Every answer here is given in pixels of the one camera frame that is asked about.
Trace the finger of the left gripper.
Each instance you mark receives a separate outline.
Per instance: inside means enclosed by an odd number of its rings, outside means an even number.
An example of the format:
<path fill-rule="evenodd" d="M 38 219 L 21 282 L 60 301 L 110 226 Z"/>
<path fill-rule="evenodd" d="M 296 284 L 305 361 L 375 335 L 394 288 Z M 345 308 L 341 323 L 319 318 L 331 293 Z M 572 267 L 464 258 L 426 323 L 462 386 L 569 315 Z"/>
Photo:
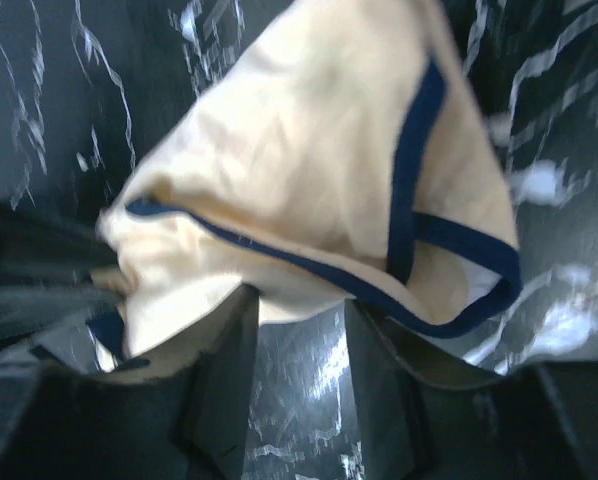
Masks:
<path fill-rule="evenodd" d="M 115 262 L 92 227 L 0 203 L 0 353 L 115 309 L 121 294 L 92 278 Z"/>

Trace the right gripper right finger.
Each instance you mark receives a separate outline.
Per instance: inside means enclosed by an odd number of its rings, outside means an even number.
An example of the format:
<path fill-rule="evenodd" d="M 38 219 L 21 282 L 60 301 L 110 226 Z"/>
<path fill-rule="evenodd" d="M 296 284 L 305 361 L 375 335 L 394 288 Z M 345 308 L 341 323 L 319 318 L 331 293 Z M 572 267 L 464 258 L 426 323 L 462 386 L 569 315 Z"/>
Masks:
<path fill-rule="evenodd" d="M 371 479 L 598 479 L 598 361 L 501 376 L 344 305 Z"/>

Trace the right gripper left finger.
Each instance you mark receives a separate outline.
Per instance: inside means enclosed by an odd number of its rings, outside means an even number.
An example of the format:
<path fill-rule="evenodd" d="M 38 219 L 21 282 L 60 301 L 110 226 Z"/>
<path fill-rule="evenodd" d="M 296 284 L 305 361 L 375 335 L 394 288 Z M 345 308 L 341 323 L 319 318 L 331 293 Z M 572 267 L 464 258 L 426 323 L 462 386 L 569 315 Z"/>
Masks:
<path fill-rule="evenodd" d="M 0 479 L 237 479 L 247 438 L 259 294 L 108 373 L 0 364 Z"/>

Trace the beige navy-trimmed underwear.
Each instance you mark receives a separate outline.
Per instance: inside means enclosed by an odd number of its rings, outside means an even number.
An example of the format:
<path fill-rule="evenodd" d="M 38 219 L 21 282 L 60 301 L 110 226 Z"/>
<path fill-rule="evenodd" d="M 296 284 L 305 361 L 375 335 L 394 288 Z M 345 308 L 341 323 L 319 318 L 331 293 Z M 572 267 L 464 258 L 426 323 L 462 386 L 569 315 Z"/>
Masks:
<path fill-rule="evenodd" d="M 521 290 L 510 194 L 438 1 L 296 1 L 140 163 L 97 229 L 127 357 L 237 287 L 264 324 L 359 300 L 433 338 Z"/>

